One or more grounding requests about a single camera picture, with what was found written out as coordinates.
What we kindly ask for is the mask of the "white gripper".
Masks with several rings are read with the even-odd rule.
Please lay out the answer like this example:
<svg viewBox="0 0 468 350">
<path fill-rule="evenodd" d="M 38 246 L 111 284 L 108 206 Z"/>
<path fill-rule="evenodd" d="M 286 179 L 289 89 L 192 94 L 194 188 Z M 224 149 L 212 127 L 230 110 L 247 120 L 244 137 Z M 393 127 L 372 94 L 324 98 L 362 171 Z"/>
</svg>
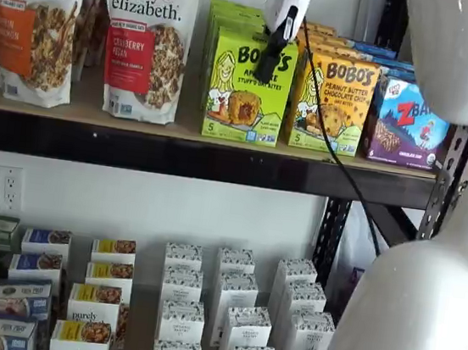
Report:
<svg viewBox="0 0 468 350">
<path fill-rule="evenodd" d="M 255 70 L 258 81 L 270 82 L 280 62 L 281 52 L 293 40 L 303 23 L 310 1 L 266 0 L 264 19 L 268 42 Z"/>
</svg>

